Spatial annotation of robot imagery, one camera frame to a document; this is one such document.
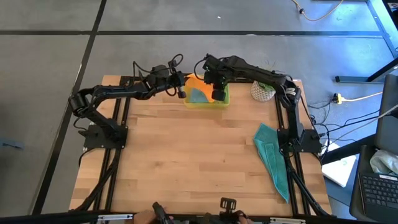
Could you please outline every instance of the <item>gray floor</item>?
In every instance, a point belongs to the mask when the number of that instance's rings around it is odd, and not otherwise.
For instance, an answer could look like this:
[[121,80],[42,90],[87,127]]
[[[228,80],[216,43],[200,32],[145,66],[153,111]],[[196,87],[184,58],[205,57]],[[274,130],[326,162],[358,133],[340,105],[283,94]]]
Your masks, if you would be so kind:
[[[311,17],[336,4],[311,0],[300,3]],[[2,0],[0,29],[90,30],[99,5],[99,0]],[[375,31],[377,26],[363,2],[343,3],[330,17],[314,23],[300,17],[289,0],[113,0],[107,3],[100,29]],[[26,145],[23,151],[8,147],[0,150],[0,216],[29,212],[87,40],[87,36],[0,36],[0,136]],[[235,54],[260,66],[275,62],[274,69],[303,80],[309,103],[328,100],[334,93],[356,98],[381,91],[381,85],[337,84],[333,77],[368,76],[392,60],[384,40],[369,37],[100,36],[95,40],[82,87],[100,83],[103,75],[130,75],[133,60],[150,68],[166,63],[177,53],[185,56],[179,68],[191,72],[195,62],[208,52],[219,57]],[[380,99],[376,96],[332,105],[327,123],[341,124],[376,111]],[[325,115],[324,110],[310,112],[319,121]],[[375,130],[375,125],[369,125],[346,139],[360,139]],[[82,144],[83,138],[70,128],[44,212],[68,209]],[[349,217],[345,205],[335,200],[331,204],[334,214]]]

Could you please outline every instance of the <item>blue cloth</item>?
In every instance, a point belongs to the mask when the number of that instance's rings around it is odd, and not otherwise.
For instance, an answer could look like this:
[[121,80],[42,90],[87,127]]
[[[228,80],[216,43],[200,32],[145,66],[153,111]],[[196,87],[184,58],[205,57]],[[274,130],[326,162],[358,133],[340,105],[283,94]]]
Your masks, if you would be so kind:
[[261,124],[253,138],[262,162],[271,175],[279,194],[289,202],[286,166],[283,155],[279,152],[278,135],[275,130]]
[[196,88],[192,88],[191,98],[189,100],[190,103],[208,103],[209,101],[206,98],[206,95]]

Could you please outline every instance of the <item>laptop keyboard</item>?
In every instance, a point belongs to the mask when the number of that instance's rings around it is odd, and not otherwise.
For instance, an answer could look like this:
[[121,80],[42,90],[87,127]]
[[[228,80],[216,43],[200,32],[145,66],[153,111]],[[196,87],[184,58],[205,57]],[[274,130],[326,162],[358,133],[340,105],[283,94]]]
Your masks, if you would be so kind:
[[389,175],[361,174],[364,203],[398,209],[398,178]]

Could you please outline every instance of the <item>green cloth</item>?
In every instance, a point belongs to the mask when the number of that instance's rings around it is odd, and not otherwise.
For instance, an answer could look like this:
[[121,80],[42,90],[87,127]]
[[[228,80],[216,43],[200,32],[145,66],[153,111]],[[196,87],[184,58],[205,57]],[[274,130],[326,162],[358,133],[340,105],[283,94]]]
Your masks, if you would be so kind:
[[262,162],[271,175],[279,194],[289,202],[286,166],[283,155],[279,152],[278,135],[275,130],[261,124],[253,138]]

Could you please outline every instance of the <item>yellow container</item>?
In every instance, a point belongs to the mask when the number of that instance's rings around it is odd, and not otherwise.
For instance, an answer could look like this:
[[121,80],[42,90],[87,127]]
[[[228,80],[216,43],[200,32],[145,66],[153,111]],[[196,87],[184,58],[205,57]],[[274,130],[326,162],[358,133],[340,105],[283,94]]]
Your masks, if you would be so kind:
[[227,85],[224,89],[225,100],[215,100],[213,103],[190,103],[189,99],[191,98],[192,87],[184,86],[183,89],[187,94],[187,97],[184,98],[184,104],[187,108],[226,108],[229,105],[229,85]]

